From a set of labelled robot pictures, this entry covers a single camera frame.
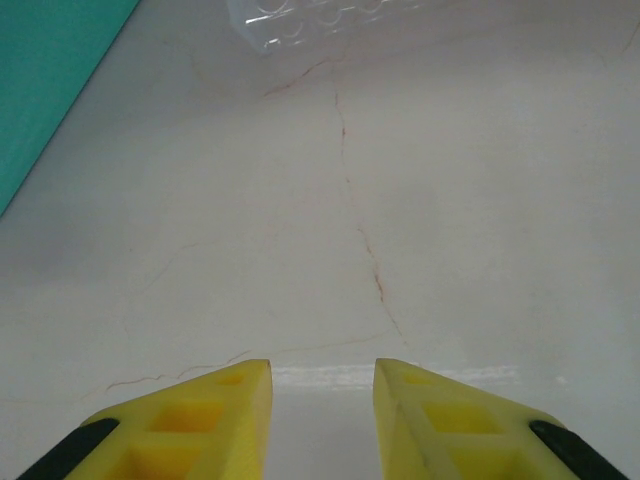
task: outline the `teal board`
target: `teal board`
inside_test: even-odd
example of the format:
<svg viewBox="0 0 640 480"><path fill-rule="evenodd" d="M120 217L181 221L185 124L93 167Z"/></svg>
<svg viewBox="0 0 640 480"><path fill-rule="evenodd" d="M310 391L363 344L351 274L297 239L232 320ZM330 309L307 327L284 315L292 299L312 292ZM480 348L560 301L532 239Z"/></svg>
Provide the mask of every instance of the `teal board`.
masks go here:
<svg viewBox="0 0 640 480"><path fill-rule="evenodd" d="M0 215L138 0L0 0Z"/></svg>

